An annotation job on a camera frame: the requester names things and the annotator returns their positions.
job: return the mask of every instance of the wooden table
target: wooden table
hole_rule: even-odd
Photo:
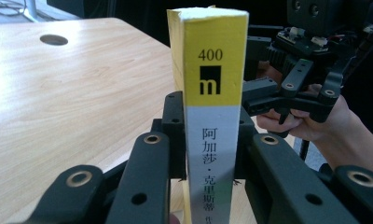
[[[43,35],[68,43],[48,45]],[[30,216],[66,169],[106,172],[128,159],[173,91],[169,48],[124,21],[0,25],[0,223]],[[182,195],[174,180],[172,211],[183,209]],[[231,223],[252,222],[235,186]]]

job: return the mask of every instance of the book spine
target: book spine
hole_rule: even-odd
[[[248,14],[181,21],[169,13],[192,223],[229,223]]]

